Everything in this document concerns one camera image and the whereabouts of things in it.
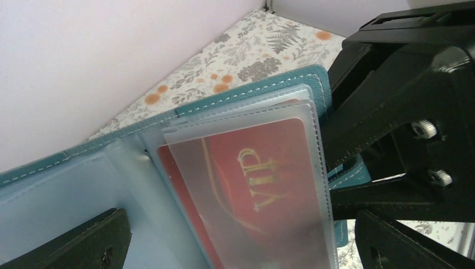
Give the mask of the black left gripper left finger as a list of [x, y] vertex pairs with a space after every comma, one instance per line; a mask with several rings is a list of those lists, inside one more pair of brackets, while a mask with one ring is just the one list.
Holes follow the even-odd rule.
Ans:
[[1, 268], [123, 268], [131, 238], [126, 210], [111, 208]]

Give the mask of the red credit card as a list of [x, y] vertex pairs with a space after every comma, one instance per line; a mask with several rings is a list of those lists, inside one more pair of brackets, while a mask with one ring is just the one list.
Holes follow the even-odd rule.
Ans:
[[209, 178], [265, 258], [328, 268], [304, 122], [290, 118], [201, 139]]

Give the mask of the blue card holder wallet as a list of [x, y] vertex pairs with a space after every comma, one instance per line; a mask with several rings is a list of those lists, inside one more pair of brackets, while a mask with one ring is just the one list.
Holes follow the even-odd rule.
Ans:
[[1, 175], [1, 265], [111, 209], [126, 210], [123, 268], [280, 268], [265, 258], [209, 178], [201, 139], [279, 120], [304, 122], [329, 267], [348, 242], [329, 192], [370, 181], [359, 155], [326, 166], [326, 70], [304, 67], [198, 100]]

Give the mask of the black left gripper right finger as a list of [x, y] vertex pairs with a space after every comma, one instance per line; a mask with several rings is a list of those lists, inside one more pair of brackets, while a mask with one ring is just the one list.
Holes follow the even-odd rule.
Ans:
[[358, 212], [355, 241], [363, 268], [474, 268], [474, 260], [377, 211]]

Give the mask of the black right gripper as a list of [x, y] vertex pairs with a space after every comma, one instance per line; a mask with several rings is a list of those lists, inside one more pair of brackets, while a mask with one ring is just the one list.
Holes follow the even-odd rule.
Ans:
[[345, 42], [329, 72], [327, 168], [395, 132], [406, 174], [331, 190], [335, 220], [474, 221], [474, 2], [401, 11], [388, 43]]

